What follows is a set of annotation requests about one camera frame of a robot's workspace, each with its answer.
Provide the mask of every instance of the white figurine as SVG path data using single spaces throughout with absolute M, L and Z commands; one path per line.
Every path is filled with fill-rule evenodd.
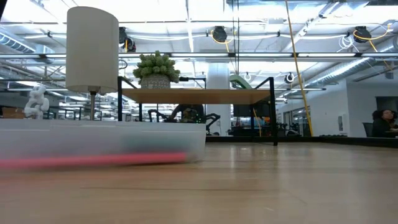
M 43 111 L 48 111 L 50 107 L 49 99 L 44 97 L 45 87 L 35 86 L 29 93 L 29 101 L 25 105 L 25 116 L 34 115 L 36 119 L 43 119 Z

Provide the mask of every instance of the office chair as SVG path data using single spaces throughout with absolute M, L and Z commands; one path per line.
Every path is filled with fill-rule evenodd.
M 365 129 L 366 137 L 372 137 L 373 123 L 363 122 L 363 127 Z

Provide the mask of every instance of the plant pot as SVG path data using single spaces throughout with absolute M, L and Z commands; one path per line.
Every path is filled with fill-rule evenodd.
M 142 89 L 170 88 L 170 79 L 165 75 L 148 75 L 141 80 Z

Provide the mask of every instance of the wooden shelf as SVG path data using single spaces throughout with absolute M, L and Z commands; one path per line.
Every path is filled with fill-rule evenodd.
M 270 95 L 269 90 L 123 89 L 137 103 L 250 105 Z

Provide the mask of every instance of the dark hair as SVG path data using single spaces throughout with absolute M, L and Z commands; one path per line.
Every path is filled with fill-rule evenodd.
M 374 111 L 373 114 L 372 114 L 373 120 L 375 120 L 375 119 L 381 119 L 381 117 L 383 116 L 383 113 L 384 113 L 385 111 L 386 111 L 386 110 L 377 110 L 377 111 Z M 396 119 L 397 119 L 397 117 L 398 117 L 397 112 L 392 111 L 392 110 L 389 110 L 389 111 L 391 111 L 392 114 L 393 114 L 391 122 L 392 122 L 392 123 L 395 123 L 395 121 L 396 121 Z

